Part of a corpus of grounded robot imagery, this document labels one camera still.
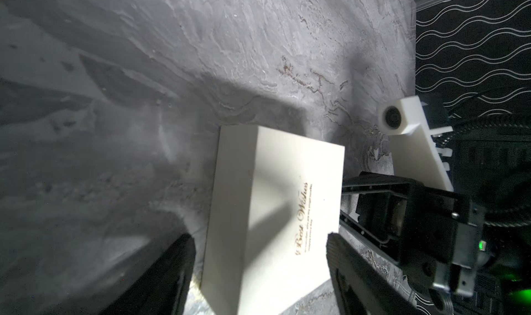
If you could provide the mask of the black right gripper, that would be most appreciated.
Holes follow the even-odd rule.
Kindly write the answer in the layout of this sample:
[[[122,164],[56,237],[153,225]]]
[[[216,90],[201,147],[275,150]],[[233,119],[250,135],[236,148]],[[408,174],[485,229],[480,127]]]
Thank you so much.
[[[483,207],[414,179],[368,172],[344,181],[342,194],[358,196],[358,216],[343,211],[340,224],[397,266],[414,290],[473,295]]]

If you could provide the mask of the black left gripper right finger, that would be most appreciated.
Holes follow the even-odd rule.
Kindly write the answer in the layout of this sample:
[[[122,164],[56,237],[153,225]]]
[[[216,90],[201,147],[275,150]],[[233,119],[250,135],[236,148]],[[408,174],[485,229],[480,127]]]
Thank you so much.
[[[326,259],[340,314],[418,314],[338,233],[330,233]]]

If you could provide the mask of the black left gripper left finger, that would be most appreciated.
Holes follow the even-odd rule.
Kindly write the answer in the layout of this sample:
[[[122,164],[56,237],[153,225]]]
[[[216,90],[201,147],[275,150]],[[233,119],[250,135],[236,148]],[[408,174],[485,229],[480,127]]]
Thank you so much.
[[[183,234],[101,314],[182,314],[192,280],[196,247]]]

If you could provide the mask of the white jewelry box sleeve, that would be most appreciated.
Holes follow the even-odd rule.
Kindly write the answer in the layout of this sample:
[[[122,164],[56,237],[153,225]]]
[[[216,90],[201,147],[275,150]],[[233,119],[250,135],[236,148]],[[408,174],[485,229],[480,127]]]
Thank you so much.
[[[201,279],[215,314],[280,314],[329,280],[344,152],[263,126],[221,128]]]

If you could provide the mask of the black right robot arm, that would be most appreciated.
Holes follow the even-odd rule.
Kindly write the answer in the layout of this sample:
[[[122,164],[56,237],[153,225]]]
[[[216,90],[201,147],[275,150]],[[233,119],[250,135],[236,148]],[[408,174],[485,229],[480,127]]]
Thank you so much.
[[[407,300],[343,244],[329,266],[342,314],[530,313],[530,116],[450,121],[440,99],[383,103],[392,175],[343,183],[341,226],[395,265]]]

